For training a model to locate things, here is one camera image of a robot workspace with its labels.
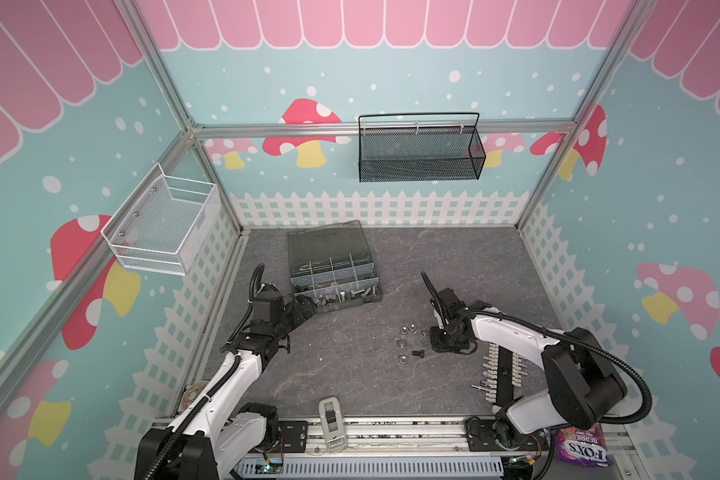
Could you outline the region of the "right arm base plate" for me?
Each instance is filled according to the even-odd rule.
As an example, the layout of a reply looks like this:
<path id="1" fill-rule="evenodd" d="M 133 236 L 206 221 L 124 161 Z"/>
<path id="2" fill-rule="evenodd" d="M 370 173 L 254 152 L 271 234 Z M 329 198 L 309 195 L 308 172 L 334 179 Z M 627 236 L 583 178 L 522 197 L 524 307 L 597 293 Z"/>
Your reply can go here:
<path id="1" fill-rule="evenodd" d="M 548 451 L 548 436 L 543 430 L 522 434 L 503 419 L 468 417 L 464 432 L 470 452 L 530 452 Z"/>

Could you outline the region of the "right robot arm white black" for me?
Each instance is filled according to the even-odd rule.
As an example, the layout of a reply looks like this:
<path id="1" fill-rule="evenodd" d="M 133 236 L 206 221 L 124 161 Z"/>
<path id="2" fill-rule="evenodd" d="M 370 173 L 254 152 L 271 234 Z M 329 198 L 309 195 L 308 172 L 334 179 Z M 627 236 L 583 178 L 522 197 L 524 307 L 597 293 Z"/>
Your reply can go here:
<path id="1" fill-rule="evenodd" d="M 647 382 L 629 364 L 605 351 L 584 328 L 558 331 L 508 315 L 482 301 L 471 305 L 452 289 L 427 288 L 437 323 L 429 330 L 437 353 L 471 355 L 479 343 L 495 347 L 487 391 L 496 407 L 492 419 L 473 417 L 465 430 L 473 450 L 517 450 L 528 438 L 549 431 L 597 424 L 629 425 L 651 412 Z M 525 397 L 511 394 L 518 374 L 515 358 L 530 361 L 546 386 Z"/>

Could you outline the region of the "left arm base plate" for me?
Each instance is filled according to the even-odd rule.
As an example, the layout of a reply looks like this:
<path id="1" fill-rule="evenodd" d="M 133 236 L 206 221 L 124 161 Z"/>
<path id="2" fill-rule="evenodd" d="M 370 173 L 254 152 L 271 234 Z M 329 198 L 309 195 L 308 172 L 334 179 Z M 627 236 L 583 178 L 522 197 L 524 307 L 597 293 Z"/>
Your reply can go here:
<path id="1" fill-rule="evenodd" d="M 303 454 L 308 438 L 307 421 L 280 421 L 274 451 L 278 453 Z"/>

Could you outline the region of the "clear plastic organizer box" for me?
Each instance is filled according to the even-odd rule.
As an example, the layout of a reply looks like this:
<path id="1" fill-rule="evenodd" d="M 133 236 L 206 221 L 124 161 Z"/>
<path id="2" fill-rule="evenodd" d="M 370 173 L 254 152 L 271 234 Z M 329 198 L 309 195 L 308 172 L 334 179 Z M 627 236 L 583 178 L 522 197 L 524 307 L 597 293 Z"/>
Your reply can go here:
<path id="1" fill-rule="evenodd" d="M 358 220 L 287 235 L 292 292 L 319 314 L 380 302 L 383 290 Z"/>

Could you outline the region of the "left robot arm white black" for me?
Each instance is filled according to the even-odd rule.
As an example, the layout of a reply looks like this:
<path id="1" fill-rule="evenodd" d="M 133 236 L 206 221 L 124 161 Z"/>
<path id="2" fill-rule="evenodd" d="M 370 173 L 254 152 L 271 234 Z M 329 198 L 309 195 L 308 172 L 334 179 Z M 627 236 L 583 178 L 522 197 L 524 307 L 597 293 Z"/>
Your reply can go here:
<path id="1" fill-rule="evenodd" d="M 225 479 L 251 450 L 278 440 L 277 408 L 247 404 L 242 396 L 280 351 L 280 343 L 316 314 L 304 295 L 285 301 L 267 285 L 248 301 L 244 325 L 222 347 L 222 365 L 190 406 L 165 428 L 142 437 L 137 479 Z"/>

